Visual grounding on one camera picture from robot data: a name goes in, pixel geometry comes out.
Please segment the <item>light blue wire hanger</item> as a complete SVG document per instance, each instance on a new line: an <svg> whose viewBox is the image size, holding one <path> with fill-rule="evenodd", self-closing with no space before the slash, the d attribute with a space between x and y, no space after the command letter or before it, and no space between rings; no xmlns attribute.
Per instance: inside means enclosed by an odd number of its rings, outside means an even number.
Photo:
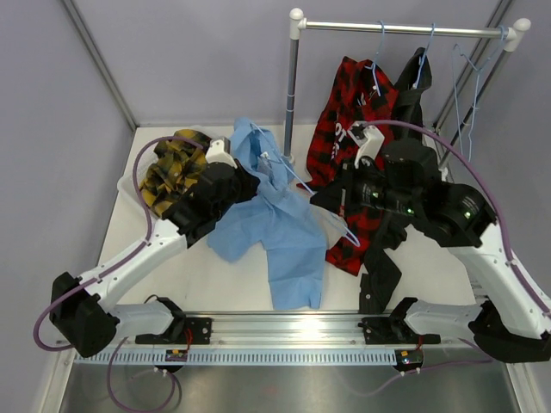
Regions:
<svg viewBox="0 0 551 413"><path fill-rule="evenodd" d="M456 132L452 145L470 161L474 154L476 122L485 83L507 42L508 28L497 27L498 36L480 39L481 51L468 51L461 42L453 45L450 62L453 78L452 104Z"/></svg>

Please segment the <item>blue hanger of red shirt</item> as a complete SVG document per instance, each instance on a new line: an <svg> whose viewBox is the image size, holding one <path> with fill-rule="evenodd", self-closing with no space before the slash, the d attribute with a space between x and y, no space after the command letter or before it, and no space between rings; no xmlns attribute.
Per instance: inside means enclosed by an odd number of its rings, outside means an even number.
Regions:
<svg viewBox="0 0 551 413"><path fill-rule="evenodd" d="M378 96L381 96L381 88L380 88L379 80L378 80L378 77L377 77L377 68L378 68L381 52L383 50L384 43L385 43L386 26L385 26L385 23L383 21L378 21L378 23L381 26L381 38L380 38L380 42L379 42L379 45L377 47L377 50L375 52L375 56L372 60L370 70L371 70L371 75L372 75L372 78L373 78L373 81L374 81L375 92Z"/></svg>

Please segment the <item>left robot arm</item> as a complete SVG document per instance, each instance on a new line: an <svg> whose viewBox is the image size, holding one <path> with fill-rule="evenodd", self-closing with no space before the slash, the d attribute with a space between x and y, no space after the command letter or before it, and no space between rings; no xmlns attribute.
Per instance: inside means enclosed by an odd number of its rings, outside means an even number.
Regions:
<svg viewBox="0 0 551 413"><path fill-rule="evenodd" d="M153 269L213 231L233 205L251 200L259 183L242 166L209 164L199 181L156 220L149 238L103 267L79 276L59 275L52 286L50 322L85 358L126 337L145 343L182 341L186 315L172 300L161 297L134 305L120 300Z"/></svg>

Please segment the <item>blue hanger of grey shirt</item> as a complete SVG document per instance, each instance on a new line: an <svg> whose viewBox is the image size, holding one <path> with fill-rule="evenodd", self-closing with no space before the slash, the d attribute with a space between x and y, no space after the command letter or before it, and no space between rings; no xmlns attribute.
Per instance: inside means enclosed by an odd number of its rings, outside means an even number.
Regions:
<svg viewBox="0 0 551 413"><path fill-rule="evenodd" d="M418 89L419 87L419 84L421 82L421 77L422 77L422 72L423 72L423 68L424 68L424 63L427 59L427 54L428 54L428 51L430 49L430 46L431 46L431 43L434 39L434 35L435 35L435 31L436 31L436 24L434 22L431 23L431 31L430 31L430 38L429 38L429 41L428 43L426 44L426 47L424 48L424 51L423 51L423 54L421 55L421 57L419 58L419 61L418 61L418 74L417 74L417 78L415 80L415 82L413 83L412 87L414 89Z"/></svg>

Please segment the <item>yellow plaid shirt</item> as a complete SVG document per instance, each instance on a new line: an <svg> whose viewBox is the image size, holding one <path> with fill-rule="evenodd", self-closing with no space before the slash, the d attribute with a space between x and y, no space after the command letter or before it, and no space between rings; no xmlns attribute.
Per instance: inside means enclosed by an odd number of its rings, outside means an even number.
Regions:
<svg viewBox="0 0 551 413"><path fill-rule="evenodd" d="M139 182L139 191L150 210L161 217L198 182L206 168L211 138L194 129L181 129L174 139L156 144L157 160L150 163Z"/></svg>

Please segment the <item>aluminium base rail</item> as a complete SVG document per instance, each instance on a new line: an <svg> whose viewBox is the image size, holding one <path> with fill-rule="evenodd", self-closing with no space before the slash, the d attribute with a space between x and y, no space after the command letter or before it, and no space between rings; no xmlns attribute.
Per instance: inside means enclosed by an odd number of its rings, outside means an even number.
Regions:
<svg viewBox="0 0 551 413"><path fill-rule="evenodd" d="M194 345L252 347L415 345L411 327L388 314L357 313L188 313L186 328Z"/></svg>

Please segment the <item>red black plaid shirt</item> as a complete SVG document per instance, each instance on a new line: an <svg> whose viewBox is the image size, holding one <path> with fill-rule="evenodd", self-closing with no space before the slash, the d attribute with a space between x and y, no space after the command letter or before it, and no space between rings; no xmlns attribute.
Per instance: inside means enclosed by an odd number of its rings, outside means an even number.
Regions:
<svg viewBox="0 0 551 413"><path fill-rule="evenodd" d="M372 71L371 65L369 59L356 61L344 57L337 68L306 156L306 170L311 177L306 185L314 191L341 178L344 164L350 171L349 177L359 178L367 170L354 166L357 150L362 145L362 133L353 127L355 122L391 118L399 92L381 69ZM366 206L349 209L345 222L360 244L356 246L341 237L326 251L326 261L357 275L381 217L382 211Z"/></svg>

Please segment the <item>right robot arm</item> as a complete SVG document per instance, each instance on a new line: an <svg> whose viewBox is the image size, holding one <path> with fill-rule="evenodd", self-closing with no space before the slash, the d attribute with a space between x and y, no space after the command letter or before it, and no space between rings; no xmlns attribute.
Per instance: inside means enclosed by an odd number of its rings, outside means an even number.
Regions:
<svg viewBox="0 0 551 413"><path fill-rule="evenodd" d="M486 300L439 305L406 297L389 317L392 336L454 337L497 361L550 359L550 299L516 261L497 206L477 188L445 182L436 153L415 139L385 145L382 168L359 154L311 202L344 216L362 207L398 215L457 258L481 284Z"/></svg>

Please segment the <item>metal clothes rack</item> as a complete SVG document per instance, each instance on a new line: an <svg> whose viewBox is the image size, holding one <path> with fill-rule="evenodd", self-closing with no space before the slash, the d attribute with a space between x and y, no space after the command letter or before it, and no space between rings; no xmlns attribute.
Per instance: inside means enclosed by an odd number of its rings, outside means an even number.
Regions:
<svg viewBox="0 0 551 413"><path fill-rule="evenodd" d="M284 122L283 155L287 160L294 161L292 155L292 138L294 131L294 107L299 58L300 35L306 30L324 30L356 33L435 35L441 37L469 39L503 39L504 50L514 52L525 34L531 29L528 18L517 19L512 27L501 28L442 28L430 26L411 26L386 23L354 23L354 22L319 22L308 20L302 9L293 8L289 15L289 61L288 85L286 98L286 115Z"/></svg>

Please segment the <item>light blue shirt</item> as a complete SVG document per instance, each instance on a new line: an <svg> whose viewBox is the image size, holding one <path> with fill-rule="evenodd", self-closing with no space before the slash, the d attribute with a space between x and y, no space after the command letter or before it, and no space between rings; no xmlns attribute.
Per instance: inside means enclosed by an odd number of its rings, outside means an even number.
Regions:
<svg viewBox="0 0 551 413"><path fill-rule="evenodd" d="M259 184L251 200L233 205L216 224L207 245L223 260L236 262L260 243L274 309L318 310L327 242L309 203L290 187L291 165L272 132L248 118L235 120L230 142L233 157Z"/></svg>

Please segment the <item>white plastic basket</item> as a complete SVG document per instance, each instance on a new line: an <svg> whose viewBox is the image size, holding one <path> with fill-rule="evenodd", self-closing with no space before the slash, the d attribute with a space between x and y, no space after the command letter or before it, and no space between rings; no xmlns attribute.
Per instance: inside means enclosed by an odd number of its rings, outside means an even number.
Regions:
<svg viewBox="0 0 551 413"><path fill-rule="evenodd" d="M192 125L184 127L140 127L134 135L133 149L129 155L127 162L127 170L124 175L117 182L117 189L121 198L137 213L143 213L143 208L139 203L139 196L136 194L134 185L133 185L133 166L136 160L138 152L145 146L146 143L161 137L173 136L176 132L182 131L184 129L194 130L200 133L205 134L211 139L219 139L222 137L212 127ZM150 146L140 157L138 167L137 167L137 181L141 183L145 177L145 174L152 163L156 163L158 156L154 152L156 145Z"/></svg>

